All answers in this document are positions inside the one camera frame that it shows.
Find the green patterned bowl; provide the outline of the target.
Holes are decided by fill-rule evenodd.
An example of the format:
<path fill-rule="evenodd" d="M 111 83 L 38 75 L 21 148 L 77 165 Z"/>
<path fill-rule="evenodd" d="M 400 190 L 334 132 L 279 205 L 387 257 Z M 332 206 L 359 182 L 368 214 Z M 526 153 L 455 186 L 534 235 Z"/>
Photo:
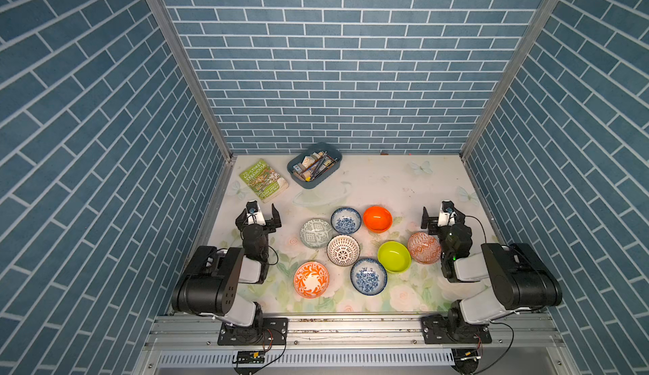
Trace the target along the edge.
<path fill-rule="evenodd" d="M 304 223 L 299 236 L 304 246 L 318 249 L 325 248 L 335 236 L 335 232 L 329 221 L 316 218 Z"/>

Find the orange plastic bowl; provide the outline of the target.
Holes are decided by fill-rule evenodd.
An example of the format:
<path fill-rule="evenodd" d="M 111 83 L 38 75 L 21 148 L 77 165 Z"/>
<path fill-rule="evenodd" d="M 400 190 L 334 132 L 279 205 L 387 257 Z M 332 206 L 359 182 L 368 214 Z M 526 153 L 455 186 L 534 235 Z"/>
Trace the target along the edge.
<path fill-rule="evenodd" d="M 382 206 L 371 206 L 363 213 L 363 224 L 373 233 L 383 233 L 392 227 L 393 217 Z"/>

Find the lime green plastic bowl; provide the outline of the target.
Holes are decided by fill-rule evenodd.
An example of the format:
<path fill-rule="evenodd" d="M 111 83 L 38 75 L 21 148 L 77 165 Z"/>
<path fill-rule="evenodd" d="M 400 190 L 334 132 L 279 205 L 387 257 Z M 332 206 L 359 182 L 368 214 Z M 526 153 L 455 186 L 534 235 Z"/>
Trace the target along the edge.
<path fill-rule="evenodd" d="M 386 271 L 392 274 L 405 272 L 412 263 L 407 247 L 397 241 L 383 243 L 379 247 L 377 258 Z"/>

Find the maroon patterned white bowl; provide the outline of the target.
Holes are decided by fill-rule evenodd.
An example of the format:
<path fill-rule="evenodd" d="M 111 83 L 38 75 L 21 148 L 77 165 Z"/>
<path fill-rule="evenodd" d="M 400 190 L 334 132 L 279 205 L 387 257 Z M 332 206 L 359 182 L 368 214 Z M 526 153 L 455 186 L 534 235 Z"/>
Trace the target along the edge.
<path fill-rule="evenodd" d="M 360 251 L 358 241 L 348 235 L 335 236 L 326 248 L 329 261 L 341 267 L 354 265 L 360 256 Z"/>

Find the large blue floral bowl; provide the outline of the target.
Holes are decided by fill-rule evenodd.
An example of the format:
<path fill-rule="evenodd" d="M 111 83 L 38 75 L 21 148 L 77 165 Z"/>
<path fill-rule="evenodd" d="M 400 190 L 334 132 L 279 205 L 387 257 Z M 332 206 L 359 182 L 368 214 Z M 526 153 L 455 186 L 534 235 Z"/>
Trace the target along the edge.
<path fill-rule="evenodd" d="M 357 292 L 365 296 L 376 296 L 385 290 L 388 273 L 378 260 L 360 258 L 351 268 L 350 280 Z"/>

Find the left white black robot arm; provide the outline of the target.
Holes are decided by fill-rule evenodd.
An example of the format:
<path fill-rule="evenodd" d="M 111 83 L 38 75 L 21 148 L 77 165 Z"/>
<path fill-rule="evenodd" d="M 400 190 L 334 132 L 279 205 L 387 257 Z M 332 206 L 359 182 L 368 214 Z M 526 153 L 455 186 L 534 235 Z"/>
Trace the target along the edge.
<path fill-rule="evenodd" d="M 260 304 L 238 295 L 240 284 L 261 285 L 268 275 L 269 235 L 282 226 L 281 215 L 271 208 L 265 218 L 259 203 L 249 201 L 236 218 L 241 247 L 199 246 L 172 292 L 177 313 L 212 317 L 241 329 L 259 329 L 263 323 Z"/>

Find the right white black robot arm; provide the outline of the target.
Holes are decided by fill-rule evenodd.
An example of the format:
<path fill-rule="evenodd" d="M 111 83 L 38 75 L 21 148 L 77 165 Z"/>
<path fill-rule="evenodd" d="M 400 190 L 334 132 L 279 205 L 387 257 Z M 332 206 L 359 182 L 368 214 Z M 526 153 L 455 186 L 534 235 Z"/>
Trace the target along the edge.
<path fill-rule="evenodd" d="M 473 230 L 466 218 L 451 201 L 441 204 L 436 217 L 423 209 L 421 227 L 439 239 L 444 278 L 451 283 L 490 282 L 477 295 L 453 302 L 447 327 L 476 328 L 517 312 L 561 304 L 559 282 L 531 246 L 485 242 L 473 253 Z"/>

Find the red geometric patterned bowl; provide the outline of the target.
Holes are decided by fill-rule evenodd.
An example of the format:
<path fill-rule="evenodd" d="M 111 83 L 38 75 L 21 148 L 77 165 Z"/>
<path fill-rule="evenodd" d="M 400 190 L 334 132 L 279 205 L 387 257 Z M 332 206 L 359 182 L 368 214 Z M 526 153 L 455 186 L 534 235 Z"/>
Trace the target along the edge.
<path fill-rule="evenodd" d="M 407 250 L 412 259 L 422 265 L 439 262 L 442 253 L 438 238 L 426 232 L 413 233 L 407 241 Z"/>

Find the green paperback book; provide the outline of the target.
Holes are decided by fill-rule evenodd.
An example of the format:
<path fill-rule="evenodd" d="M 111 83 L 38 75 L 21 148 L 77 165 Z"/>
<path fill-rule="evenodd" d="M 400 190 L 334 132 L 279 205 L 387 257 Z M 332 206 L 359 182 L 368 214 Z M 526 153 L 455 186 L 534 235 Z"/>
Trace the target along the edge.
<path fill-rule="evenodd" d="M 269 203 L 289 187 L 287 180 L 263 159 L 243 170 L 239 177 L 263 203 Z"/>

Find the teal plastic bin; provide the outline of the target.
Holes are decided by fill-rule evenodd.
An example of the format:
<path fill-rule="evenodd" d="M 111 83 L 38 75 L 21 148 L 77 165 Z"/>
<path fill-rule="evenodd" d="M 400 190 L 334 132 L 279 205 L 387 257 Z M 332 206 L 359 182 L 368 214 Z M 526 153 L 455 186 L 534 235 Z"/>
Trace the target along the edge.
<path fill-rule="evenodd" d="M 314 189 L 341 165 L 343 155 L 325 142 L 311 145 L 287 164 L 291 178 L 304 189 Z"/>

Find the orange floral bowl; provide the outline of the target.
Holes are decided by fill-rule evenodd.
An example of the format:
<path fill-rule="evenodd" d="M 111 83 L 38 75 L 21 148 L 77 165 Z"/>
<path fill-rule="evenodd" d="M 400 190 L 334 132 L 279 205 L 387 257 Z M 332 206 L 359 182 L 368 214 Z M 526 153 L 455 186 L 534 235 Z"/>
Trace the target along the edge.
<path fill-rule="evenodd" d="M 300 297 L 316 299 L 321 297 L 330 283 L 330 274 L 327 268 L 316 261 L 309 261 L 301 265 L 294 277 L 294 289 Z"/>

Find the small blue floral bowl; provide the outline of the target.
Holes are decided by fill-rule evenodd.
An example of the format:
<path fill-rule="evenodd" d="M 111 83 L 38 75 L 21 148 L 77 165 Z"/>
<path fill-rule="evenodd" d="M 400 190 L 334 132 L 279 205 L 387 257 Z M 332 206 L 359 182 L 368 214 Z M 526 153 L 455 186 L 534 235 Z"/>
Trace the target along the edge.
<path fill-rule="evenodd" d="M 356 209 L 341 207 L 331 215 L 331 226 L 341 235 L 351 235 L 362 226 L 362 216 Z"/>

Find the left circuit board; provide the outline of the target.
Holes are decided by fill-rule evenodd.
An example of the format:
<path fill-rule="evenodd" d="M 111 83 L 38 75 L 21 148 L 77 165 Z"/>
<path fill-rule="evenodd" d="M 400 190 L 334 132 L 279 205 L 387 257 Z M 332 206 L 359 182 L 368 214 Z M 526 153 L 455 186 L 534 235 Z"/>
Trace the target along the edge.
<path fill-rule="evenodd" d="M 233 360 L 236 367 L 243 365 L 263 365 L 265 364 L 265 351 L 238 351 Z"/>

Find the circuit board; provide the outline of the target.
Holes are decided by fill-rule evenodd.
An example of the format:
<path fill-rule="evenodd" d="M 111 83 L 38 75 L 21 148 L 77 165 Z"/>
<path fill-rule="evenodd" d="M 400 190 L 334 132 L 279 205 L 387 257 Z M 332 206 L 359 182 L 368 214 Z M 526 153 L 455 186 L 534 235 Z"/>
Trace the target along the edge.
<path fill-rule="evenodd" d="M 243 365 L 263 365 L 265 364 L 265 351 L 238 351 L 233 360 L 236 367 Z"/>
<path fill-rule="evenodd" d="M 452 349 L 452 368 L 460 374 L 473 374 L 478 371 L 482 356 L 477 349 Z"/>

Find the right circuit board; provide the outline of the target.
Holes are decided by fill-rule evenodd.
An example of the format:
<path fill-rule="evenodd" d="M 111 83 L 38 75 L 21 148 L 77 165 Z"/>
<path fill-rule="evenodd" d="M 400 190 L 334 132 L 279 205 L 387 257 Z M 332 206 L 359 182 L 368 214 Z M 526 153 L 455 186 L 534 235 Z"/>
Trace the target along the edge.
<path fill-rule="evenodd" d="M 477 349 L 452 349 L 452 368 L 460 374 L 473 374 L 478 371 L 482 356 Z"/>

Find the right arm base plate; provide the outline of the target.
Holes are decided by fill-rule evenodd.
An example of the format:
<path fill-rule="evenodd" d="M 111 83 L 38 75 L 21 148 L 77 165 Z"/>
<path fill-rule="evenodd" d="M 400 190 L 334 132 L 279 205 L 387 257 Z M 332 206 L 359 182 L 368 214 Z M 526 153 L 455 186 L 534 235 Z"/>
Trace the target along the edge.
<path fill-rule="evenodd" d="M 426 345 L 491 344 L 492 337 L 486 324 L 467 324 L 462 319 L 449 319 L 432 314 L 420 319 Z"/>

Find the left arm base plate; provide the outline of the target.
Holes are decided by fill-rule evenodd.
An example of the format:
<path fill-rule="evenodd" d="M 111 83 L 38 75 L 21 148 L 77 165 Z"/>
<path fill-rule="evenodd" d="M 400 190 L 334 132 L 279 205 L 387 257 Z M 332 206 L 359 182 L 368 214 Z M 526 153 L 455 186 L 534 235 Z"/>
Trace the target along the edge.
<path fill-rule="evenodd" d="M 285 346 L 288 318 L 264 318 L 250 327 L 222 324 L 218 346 Z"/>

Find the aluminium mounting rail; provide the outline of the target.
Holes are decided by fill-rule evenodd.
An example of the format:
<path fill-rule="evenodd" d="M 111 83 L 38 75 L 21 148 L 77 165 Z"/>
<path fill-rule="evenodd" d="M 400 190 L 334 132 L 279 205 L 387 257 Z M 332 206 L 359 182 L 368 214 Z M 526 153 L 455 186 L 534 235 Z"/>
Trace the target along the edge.
<path fill-rule="evenodd" d="M 441 329 L 424 324 L 422 314 L 286 314 L 287 343 L 296 348 L 458 347 Z M 548 314 L 520 314 L 486 327 L 492 341 L 470 335 L 469 346 L 563 347 Z M 146 351 L 217 349 L 221 322 L 189 315 L 159 316 L 145 341 Z"/>

